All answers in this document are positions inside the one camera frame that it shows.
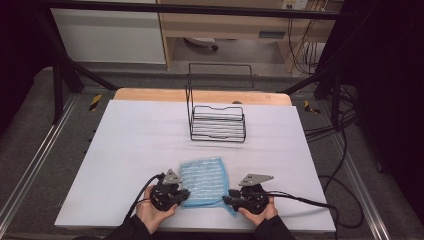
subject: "person's left hand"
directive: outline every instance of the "person's left hand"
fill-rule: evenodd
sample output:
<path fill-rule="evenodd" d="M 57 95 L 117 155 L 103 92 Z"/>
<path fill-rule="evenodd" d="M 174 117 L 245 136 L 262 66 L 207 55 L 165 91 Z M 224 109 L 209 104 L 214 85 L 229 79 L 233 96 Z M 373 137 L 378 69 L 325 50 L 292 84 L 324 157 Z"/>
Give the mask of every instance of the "person's left hand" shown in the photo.
<path fill-rule="evenodd" d="M 144 200 L 137 205 L 136 214 L 137 217 L 146 225 L 150 235 L 153 234 L 159 225 L 166 219 L 175 214 L 177 204 L 174 204 L 168 211 L 162 212 L 157 210 L 155 206 L 150 202 L 150 192 L 152 191 L 153 185 L 146 188 L 144 191 Z"/>

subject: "bubble wrap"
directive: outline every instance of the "bubble wrap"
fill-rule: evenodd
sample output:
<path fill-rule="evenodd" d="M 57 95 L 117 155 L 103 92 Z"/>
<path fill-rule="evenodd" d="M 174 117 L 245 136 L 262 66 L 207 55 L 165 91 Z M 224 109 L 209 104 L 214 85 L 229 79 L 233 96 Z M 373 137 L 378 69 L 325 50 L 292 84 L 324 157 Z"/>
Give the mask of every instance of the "bubble wrap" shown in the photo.
<path fill-rule="evenodd" d="M 182 187 L 190 196 L 182 202 L 185 208 L 225 207 L 231 214 L 222 196 L 228 195 L 228 177 L 220 157 L 190 161 L 180 165 Z"/>

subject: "white cabinet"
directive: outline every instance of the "white cabinet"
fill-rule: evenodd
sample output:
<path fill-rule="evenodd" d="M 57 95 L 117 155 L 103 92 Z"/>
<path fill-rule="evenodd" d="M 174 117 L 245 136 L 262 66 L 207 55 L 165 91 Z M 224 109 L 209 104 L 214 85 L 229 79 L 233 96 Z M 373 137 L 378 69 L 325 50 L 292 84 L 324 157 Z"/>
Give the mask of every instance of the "white cabinet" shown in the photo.
<path fill-rule="evenodd" d="M 75 61 L 165 64 L 157 13 L 68 9 L 52 12 L 66 50 Z"/>

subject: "black controller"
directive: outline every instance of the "black controller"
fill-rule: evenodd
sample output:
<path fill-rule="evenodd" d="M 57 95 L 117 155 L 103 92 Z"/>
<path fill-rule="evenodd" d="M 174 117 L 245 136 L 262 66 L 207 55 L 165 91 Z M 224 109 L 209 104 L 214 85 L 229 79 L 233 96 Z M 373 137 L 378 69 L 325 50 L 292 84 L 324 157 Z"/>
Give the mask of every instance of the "black controller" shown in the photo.
<path fill-rule="evenodd" d="M 190 192 L 187 189 L 178 190 L 180 179 L 171 170 L 159 179 L 151 193 L 150 200 L 156 209 L 166 212 L 174 204 L 180 205 L 184 200 L 187 200 Z"/>
<path fill-rule="evenodd" d="M 253 214 L 260 214 L 269 203 L 268 197 L 260 184 L 244 186 L 240 191 L 230 189 L 228 194 L 229 196 L 223 196 L 222 199 L 225 204 L 231 205 L 236 212 L 242 207 Z"/>

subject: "electrical outlet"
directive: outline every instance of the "electrical outlet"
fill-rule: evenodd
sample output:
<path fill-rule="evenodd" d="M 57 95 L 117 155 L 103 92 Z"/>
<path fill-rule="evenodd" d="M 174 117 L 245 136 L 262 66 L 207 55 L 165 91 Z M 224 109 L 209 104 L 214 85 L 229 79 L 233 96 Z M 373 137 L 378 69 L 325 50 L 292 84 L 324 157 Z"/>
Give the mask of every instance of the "electrical outlet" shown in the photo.
<path fill-rule="evenodd" d="M 284 0 L 281 9 L 294 9 L 295 4 L 296 0 Z"/>
<path fill-rule="evenodd" d="M 305 10 L 308 0 L 296 0 L 293 9 L 296 10 Z"/>

